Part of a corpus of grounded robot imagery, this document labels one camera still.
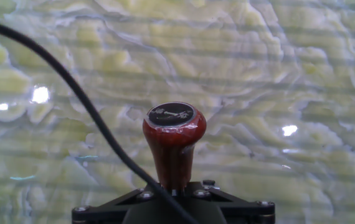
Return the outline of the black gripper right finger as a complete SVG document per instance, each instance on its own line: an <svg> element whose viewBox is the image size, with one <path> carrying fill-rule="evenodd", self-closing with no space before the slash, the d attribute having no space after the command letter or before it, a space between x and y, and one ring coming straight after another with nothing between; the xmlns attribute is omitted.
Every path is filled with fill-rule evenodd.
<svg viewBox="0 0 355 224"><path fill-rule="evenodd" d="M275 203L268 201L248 202L216 187L213 180L190 182L185 188L185 196L203 199L221 211L228 224L274 224Z"/></svg>

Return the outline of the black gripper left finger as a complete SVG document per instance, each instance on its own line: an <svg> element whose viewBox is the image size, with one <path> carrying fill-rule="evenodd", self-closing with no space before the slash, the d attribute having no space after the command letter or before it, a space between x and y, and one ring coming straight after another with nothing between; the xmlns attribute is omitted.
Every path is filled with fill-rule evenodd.
<svg viewBox="0 0 355 224"><path fill-rule="evenodd" d="M71 223L87 223L87 224L101 224L101 223L150 223L150 224L164 224L165 221L156 215L150 215L152 220L145 221L144 218L138 221L127 221L125 218L129 210L141 203L150 202L152 200L161 199L151 187L139 188L127 194L124 194L112 201L104 203L103 205L94 207L90 205L81 205L72 209Z"/></svg>

